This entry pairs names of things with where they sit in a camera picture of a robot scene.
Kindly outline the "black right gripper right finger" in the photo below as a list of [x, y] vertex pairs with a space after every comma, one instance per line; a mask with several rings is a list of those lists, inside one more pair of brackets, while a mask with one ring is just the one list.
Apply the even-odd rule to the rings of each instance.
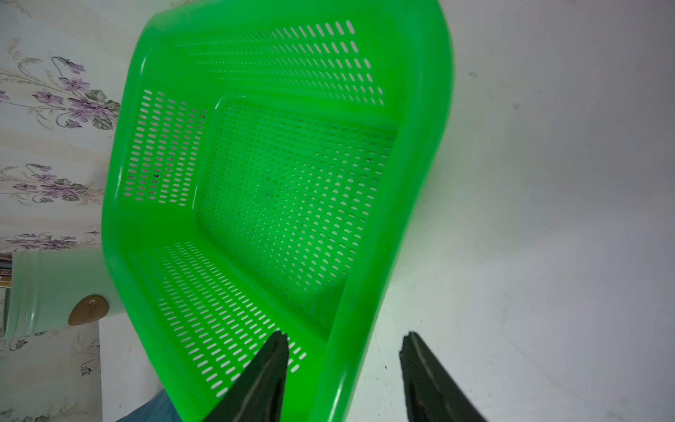
[[487, 421], [419, 334], [404, 337], [399, 358], [409, 421]]

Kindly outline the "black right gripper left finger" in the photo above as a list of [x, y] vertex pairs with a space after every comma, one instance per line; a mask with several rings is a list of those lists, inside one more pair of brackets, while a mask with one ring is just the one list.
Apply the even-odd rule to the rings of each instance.
[[280, 421], [288, 360], [288, 336], [274, 332], [205, 421]]

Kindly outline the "light blue baseball cap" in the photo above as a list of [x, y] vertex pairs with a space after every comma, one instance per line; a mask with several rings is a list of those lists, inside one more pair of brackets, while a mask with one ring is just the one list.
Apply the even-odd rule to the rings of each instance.
[[165, 390], [153, 399], [120, 418], [118, 422], [181, 422], [181, 418]]

